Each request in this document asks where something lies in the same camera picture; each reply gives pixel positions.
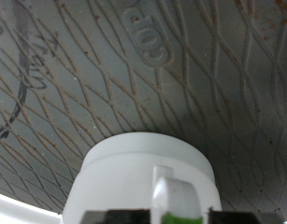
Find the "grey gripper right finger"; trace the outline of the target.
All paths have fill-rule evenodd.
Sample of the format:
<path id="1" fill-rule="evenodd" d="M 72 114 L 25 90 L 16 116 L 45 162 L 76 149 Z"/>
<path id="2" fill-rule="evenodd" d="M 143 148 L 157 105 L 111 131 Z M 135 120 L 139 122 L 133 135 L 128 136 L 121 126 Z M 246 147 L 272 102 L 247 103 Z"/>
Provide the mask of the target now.
<path id="1" fill-rule="evenodd" d="M 275 213 L 225 212 L 211 210 L 208 224 L 284 224 Z"/>

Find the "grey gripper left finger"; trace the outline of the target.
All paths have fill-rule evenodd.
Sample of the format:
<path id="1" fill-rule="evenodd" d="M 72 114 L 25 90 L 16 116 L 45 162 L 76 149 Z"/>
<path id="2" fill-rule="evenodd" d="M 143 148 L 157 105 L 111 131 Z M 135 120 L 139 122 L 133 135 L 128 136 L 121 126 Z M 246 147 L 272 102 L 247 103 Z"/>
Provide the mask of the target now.
<path id="1" fill-rule="evenodd" d="M 81 224 L 151 224 L 149 210 L 87 211 Z"/>

